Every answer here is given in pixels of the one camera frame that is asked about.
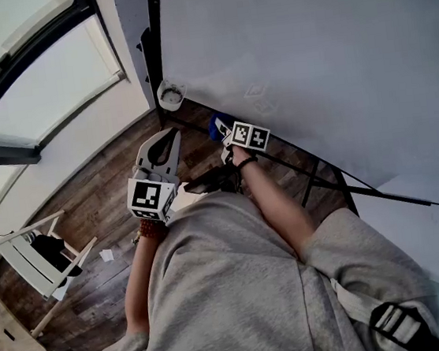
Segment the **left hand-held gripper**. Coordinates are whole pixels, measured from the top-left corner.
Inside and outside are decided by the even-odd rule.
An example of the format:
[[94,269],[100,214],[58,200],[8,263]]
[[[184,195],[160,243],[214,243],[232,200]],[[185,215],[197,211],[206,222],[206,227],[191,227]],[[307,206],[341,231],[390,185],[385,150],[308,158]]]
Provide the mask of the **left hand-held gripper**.
[[[127,208],[137,218],[168,222],[177,196],[181,133],[177,128],[155,133],[140,147],[133,176],[128,179]],[[166,168],[168,176],[149,170]]]

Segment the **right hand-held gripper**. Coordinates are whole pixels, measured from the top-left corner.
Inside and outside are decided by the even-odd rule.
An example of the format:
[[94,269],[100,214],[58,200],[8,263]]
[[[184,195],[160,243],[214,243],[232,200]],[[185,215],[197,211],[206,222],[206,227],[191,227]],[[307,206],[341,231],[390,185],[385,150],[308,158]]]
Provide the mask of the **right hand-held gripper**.
[[270,138],[269,129],[240,121],[234,122],[232,126],[230,118],[216,118],[214,131],[216,140],[222,140],[223,143],[221,160],[224,164],[232,161],[232,146],[264,152]]

